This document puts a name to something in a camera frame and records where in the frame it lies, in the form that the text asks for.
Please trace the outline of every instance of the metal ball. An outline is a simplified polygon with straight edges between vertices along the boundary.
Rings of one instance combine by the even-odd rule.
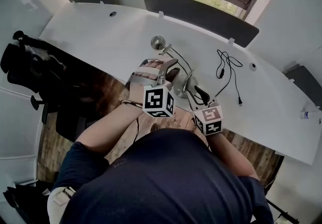
[[[166,47],[166,40],[160,35],[154,36],[151,40],[151,46],[153,49],[162,50]]]

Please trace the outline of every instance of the white desk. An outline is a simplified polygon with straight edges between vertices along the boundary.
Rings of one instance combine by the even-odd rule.
[[[116,11],[114,17],[109,14]],[[312,164],[321,127],[315,119],[302,120],[301,110],[314,109],[313,102],[293,83],[264,60],[227,40],[196,26],[135,8],[100,4],[66,4],[48,23],[40,38],[116,78],[126,81],[146,58],[157,55],[150,41],[165,37],[194,68],[199,83],[217,93],[227,82],[216,78],[220,58],[227,51],[244,67],[218,96],[223,126],[250,140]],[[251,71],[250,63],[257,70]],[[177,106],[190,110],[188,101],[177,98]]]

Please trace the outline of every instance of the fiducial marker cube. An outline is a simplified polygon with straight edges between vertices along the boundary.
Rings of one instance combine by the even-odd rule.
[[[204,135],[222,132],[222,110],[220,106],[193,112],[196,126]]]
[[[152,117],[172,117],[175,99],[166,86],[144,86],[143,111]]]

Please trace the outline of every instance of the wrist strap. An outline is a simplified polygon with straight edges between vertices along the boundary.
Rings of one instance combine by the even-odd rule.
[[[138,103],[135,103],[135,102],[132,102],[132,101],[122,100],[122,101],[121,101],[121,104],[131,104],[131,105],[133,105],[133,106],[135,106],[135,107],[137,107],[137,108],[140,108],[140,109],[142,109],[142,108],[143,108],[143,106],[142,106],[142,105],[140,105],[140,104],[138,104]]]

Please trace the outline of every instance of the navy blue t-shirt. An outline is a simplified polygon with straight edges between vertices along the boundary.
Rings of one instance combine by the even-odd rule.
[[[76,142],[55,187],[76,190],[62,224],[273,223],[260,182],[237,177],[196,135],[161,129],[110,166]]]

